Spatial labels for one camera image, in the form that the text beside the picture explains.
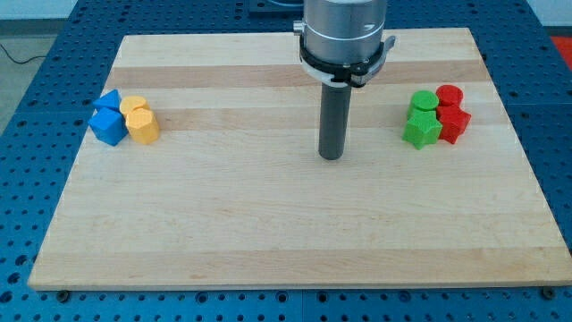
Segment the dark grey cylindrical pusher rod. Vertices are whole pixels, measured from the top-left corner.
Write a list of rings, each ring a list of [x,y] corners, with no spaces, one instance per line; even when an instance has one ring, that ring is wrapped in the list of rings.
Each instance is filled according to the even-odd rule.
[[[343,155],[350,97],[349,86],[322,85],[318,152],[324,159],[336,160]]]

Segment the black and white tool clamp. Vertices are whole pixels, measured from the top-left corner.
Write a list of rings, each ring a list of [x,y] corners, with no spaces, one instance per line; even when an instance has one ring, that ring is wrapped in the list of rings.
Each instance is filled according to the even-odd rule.
[[[303,70],[309,76],[327,86],[362,88],[381,71],[387,54],[393,49],[395,42],[396,37],[389,36],[366,60],[354,64],[334,64],[312,55],[305,48],[305,38],[301,35],[299,37],[299,60]]]

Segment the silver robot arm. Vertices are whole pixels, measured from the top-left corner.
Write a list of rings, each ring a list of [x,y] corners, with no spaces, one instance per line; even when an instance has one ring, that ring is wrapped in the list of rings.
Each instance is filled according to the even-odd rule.
[[[318,153],[343,155],[351,92],[383,68],[396,38],[383,38],[384,0],[309,0],[293,25],[304,71],[322,83]]]

